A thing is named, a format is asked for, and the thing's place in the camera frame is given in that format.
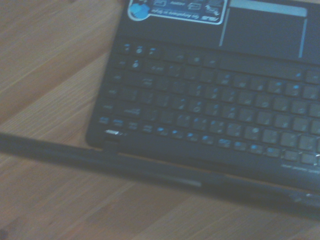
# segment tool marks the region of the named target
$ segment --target laptop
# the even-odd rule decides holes
[[[130,0],[96,150],[1,134],[0,151],[320,219],[319,25],[300,1]]]

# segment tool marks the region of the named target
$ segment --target laptop hinge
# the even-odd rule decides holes
[[[103,151],[110,154],[118,154],[119,143],[117,141],[106,140],[103,143]]]

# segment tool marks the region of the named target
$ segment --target laptop keyboard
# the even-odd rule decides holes
[[[97,124],[320,165],[320,72],[123,40],[109,59]]]

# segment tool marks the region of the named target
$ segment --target wood grain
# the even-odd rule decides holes
[[[123,4],[0,1],[0,131],[87,147]],[[319,240],[320,223],[0,155],[0,240]]]

